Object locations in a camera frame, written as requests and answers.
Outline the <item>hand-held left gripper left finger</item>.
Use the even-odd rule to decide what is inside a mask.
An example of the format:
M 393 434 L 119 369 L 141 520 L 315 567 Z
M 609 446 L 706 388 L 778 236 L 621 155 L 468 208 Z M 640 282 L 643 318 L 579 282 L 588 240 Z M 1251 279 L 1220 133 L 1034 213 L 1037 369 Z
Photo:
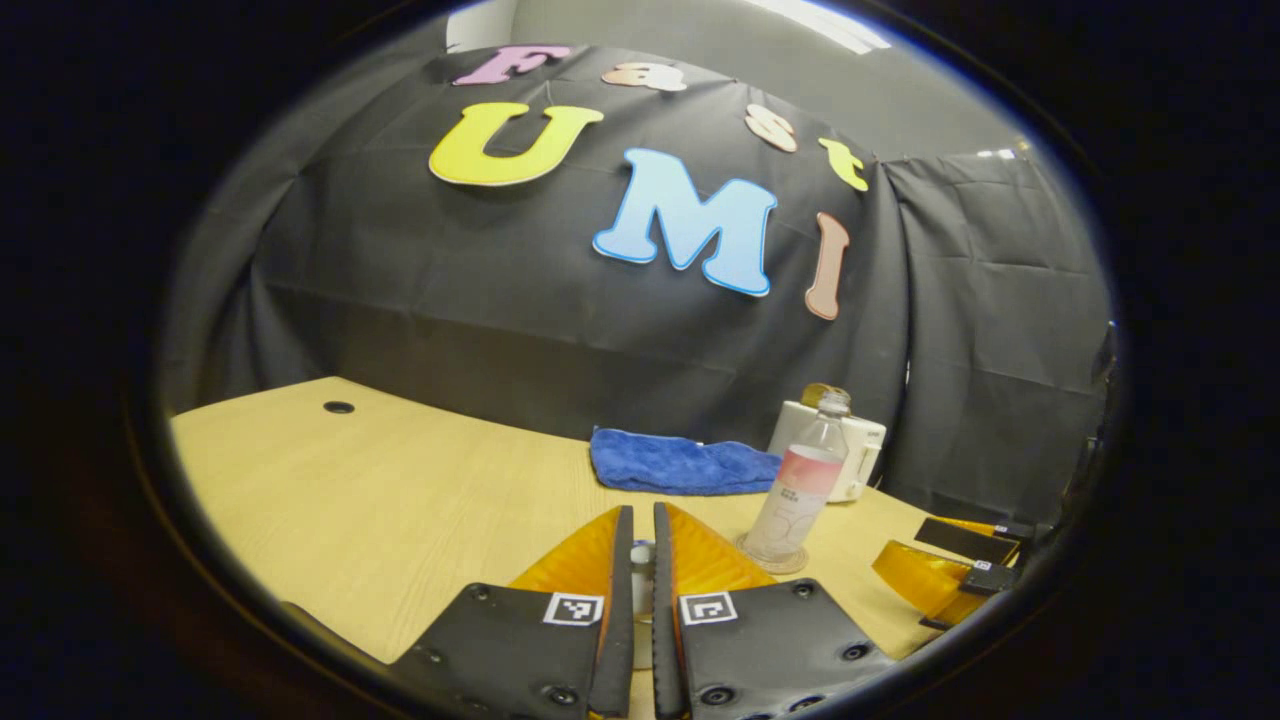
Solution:
M 632 509 L 603 512 L 512 582 L 466 585 L 390 674 L 444 719 L 625 717 L 632 547 Z

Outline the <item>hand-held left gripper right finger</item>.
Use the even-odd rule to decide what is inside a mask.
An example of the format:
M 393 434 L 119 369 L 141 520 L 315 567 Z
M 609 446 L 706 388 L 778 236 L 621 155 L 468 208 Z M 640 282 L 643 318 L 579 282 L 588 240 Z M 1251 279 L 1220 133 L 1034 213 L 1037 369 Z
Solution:
M 819 582 L 774 579 L 672 503 L 655 505 L 654 523 L 659 719 L 783 719 L 893 666 Z

